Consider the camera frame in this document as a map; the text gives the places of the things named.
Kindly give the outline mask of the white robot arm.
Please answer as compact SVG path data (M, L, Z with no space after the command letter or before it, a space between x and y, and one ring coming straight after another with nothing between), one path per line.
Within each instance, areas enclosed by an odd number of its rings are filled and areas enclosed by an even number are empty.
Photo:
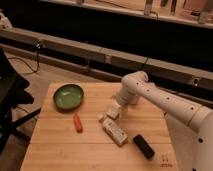
M213 171L213 109L151 86L144 71L125 75L116 93L117 103L128 106L137 103L140 97L171 114L198 134L192 170Z

